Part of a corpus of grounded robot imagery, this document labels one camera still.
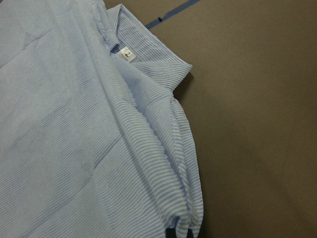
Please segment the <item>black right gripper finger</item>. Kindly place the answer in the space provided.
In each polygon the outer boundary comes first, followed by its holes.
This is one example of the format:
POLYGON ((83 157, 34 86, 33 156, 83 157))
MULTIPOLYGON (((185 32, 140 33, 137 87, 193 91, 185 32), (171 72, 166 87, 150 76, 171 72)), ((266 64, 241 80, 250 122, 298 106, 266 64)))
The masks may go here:
POLYGON ((165 230, 165 237, 166 238, 177 238, 176 230, 173 228, 168 228, 165 230))

